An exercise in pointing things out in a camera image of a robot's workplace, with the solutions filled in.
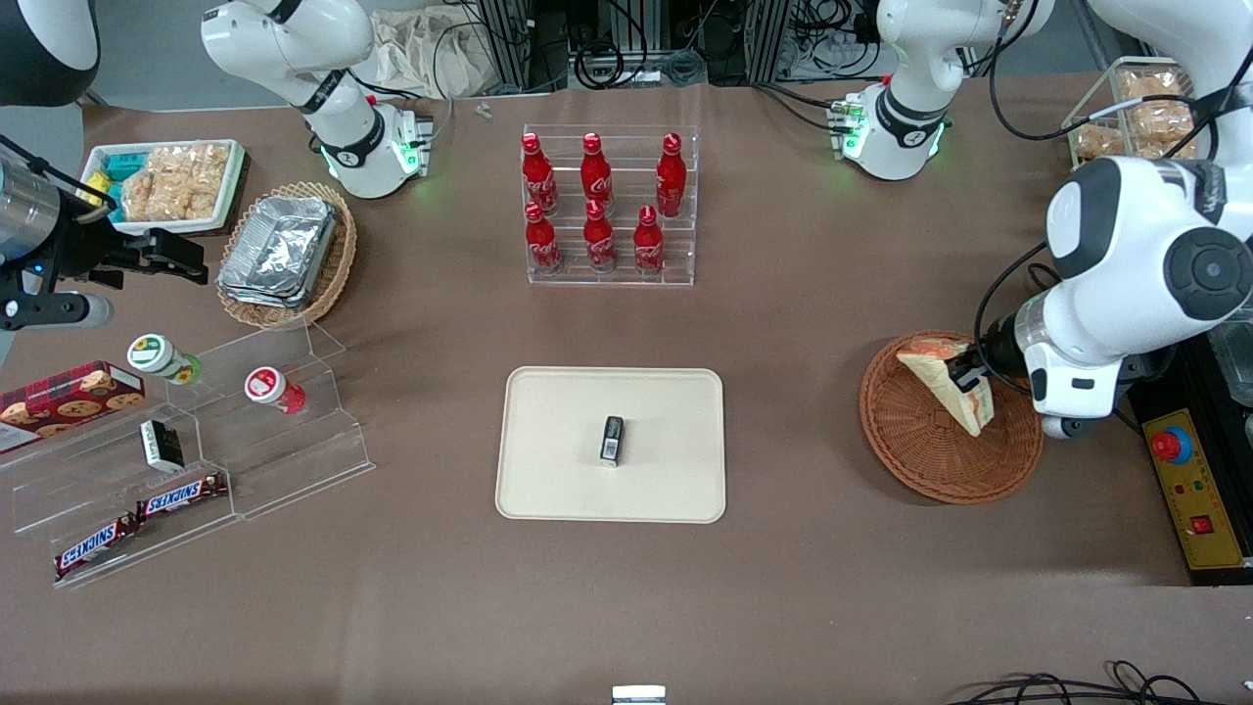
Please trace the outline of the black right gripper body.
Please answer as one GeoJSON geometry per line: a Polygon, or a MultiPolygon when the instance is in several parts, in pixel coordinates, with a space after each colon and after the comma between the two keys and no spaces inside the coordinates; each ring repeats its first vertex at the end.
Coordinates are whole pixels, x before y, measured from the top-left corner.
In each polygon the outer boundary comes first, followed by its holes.
{"type": "Polygon", "coordinates": [[[59,220],[44,240],[44,291],[96,269],[145,273],[140,245],[142,238],[117,230],[112,220],[59,220]]]}

